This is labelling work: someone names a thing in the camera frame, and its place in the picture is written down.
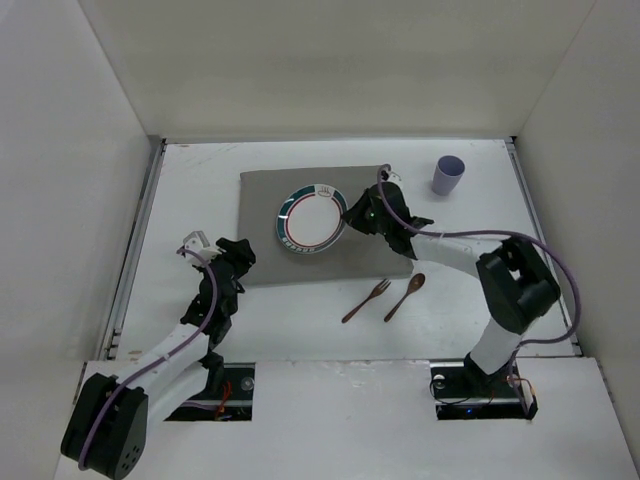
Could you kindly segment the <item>white plate green rim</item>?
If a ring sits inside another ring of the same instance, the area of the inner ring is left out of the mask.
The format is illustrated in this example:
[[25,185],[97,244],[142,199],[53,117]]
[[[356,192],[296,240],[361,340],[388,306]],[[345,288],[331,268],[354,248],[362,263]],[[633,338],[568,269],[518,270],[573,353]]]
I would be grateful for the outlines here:
[[326,184],[311,184],[289,195],[280,206],[275,231],[282,246],[295,254],[311,255],[329,249],[341,237],[348,209],[345,196]]

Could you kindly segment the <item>grey cloth placemat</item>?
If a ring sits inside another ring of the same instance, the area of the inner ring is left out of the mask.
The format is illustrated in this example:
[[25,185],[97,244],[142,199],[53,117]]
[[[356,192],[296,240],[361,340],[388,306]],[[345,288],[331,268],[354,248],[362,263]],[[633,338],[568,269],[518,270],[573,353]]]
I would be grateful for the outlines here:
[[240,174],[238,238],[256,262],[244,286],[412,275],[410,259],[341,215],[376,183],[376,166],[258,170]]

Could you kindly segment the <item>lilac plastic cup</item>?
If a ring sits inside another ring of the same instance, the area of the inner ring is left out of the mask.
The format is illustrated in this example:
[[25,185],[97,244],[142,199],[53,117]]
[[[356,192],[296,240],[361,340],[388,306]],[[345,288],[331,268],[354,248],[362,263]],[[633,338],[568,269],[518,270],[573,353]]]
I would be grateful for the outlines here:
[[432,178],[432,191],[439,196],[448,196],[458,185],[465,169],[465,163],[457,156],[439,158]]

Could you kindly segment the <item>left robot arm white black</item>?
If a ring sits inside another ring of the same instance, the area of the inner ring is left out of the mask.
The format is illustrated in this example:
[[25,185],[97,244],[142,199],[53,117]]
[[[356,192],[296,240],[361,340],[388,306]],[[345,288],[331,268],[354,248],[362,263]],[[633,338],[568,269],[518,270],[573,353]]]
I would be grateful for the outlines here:
[[198,232],[177,253],[201,273],[198,292],[159,344],[118,372],[84,382],[60,446],[82,471],[126,478],[154,425],[197,394],[229,391],[221,386],[224,359],[215,349],[231,329],[244,292],[240,280],[256,255],[246,239],[210,244]]

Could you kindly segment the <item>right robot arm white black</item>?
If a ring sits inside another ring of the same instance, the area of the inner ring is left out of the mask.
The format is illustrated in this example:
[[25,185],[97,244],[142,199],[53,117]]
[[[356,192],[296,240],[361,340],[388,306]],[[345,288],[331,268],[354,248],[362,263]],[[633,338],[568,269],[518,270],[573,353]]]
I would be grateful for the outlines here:
[[410,213],[395,183],[385,181],[366,189],[341,218],[360,233],[381,235],[401,256],[435,262],[479,281],[490,320],[464,358],[464,375],[470,383],[487,384],[505,373],[531,325],[560,298],[558,283],[530,240],[510,236],[484,252],[480,242],[437,234],[429,229],[433,220]]

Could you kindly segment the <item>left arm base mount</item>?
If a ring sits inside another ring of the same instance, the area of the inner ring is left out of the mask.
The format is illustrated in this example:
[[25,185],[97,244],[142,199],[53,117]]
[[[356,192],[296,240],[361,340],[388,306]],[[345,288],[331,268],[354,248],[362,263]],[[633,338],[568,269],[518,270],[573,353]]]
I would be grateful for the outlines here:
[[217,353],[210,353],[200,363],[208,370],[204,389],[180,405],[167,421],[251,421],[256,365],[228,363]]

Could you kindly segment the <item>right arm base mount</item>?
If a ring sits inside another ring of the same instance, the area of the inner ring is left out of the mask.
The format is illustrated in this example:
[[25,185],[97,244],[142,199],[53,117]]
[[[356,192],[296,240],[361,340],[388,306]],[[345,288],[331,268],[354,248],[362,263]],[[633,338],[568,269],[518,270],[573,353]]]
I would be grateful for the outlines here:
[[430,364],[429,391],[438,420],[531,421],[539,405],[531,382],[513,373],[499,372],[488,379],[472,379],[462,362]]

